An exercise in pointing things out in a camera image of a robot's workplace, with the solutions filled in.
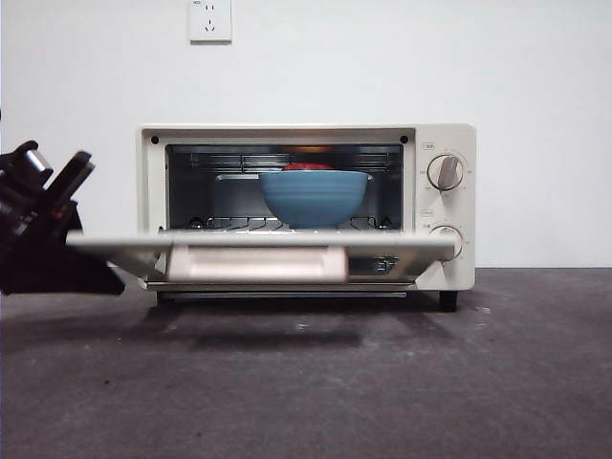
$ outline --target red food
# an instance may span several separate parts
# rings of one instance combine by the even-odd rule
[[[293,163],[293,164],[287,164],[285,167],[283,167],[283,170],[323,170],[323,169],[333,169],[333,167],[327,164],[317,164],[317,163]]]

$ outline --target blue bowl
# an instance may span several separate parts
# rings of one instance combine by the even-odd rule
[[[363,201],[367,174],[346,170],[262,172],[266,204],[292,228],[335,228]]]

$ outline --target temperature knob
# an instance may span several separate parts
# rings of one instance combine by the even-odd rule
[[[452,237],[455,243],[455,252],[452,258],[456,258],[457,256],[459,256],[459,253],[461,253],[461,249],[463,247],[463,239],[461,238],[461,234],[459,233],[458,230],[456,230],[453,227],[443,226],[443,227],[434,228],[431,231],[431,234],[434,234],[436,236]]]
[[[439,156],[429,164],[427,177],[436,188],[441,191],[448,191],[461,183],[463,165],[456,156]]]

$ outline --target oven control panel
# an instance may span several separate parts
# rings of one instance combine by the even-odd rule
[[[475,129],[466,124],[421,126],[415,150],[415,232],[455,238],[455,257],[443,262],[444,283],[468,288],[474,265]],[[443,282],[426,276],[422,281],[431,282],[432,288]]]

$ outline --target oven foot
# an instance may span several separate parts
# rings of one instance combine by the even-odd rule
[[[454,313],[457,311],[457,292],[443,291],[439,296],[440,311]]]

